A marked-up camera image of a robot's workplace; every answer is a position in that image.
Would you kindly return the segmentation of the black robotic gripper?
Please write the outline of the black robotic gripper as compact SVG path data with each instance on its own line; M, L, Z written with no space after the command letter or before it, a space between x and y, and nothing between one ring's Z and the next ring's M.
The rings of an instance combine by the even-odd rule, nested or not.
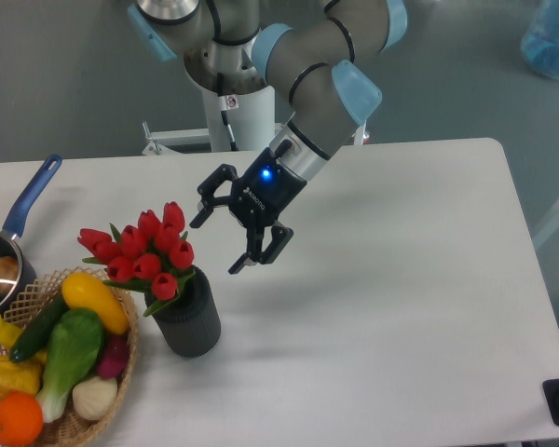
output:
M216 196L216 191L230 182L230 193ZM229 212L246 227L246 250L229 267L230 275L238 274L245 266L272 264L293 237L292 228L276 222L283 210L305 188L307 181L280 164L276 155L265 149L238 176L234 166L220 165L197 188L200 195L198 213L190 222L200 228L219 207ZM248 223L253 214L256 223ZM271 240L263 247L265 230L269 227Z

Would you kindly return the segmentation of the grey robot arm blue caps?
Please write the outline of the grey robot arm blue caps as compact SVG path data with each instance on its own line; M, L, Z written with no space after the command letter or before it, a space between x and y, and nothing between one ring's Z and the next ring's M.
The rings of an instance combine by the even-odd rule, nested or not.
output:
M271 264L292 237L280 214L381 103L360 61L407 29L401 1L326 1L324 19L298 32L263 25L256 1L134 1L137 34L161 60L179 58L200 89L214 152L254 151L243 172L223 165L199 187L200 227L227 207L247 246L232 265Z

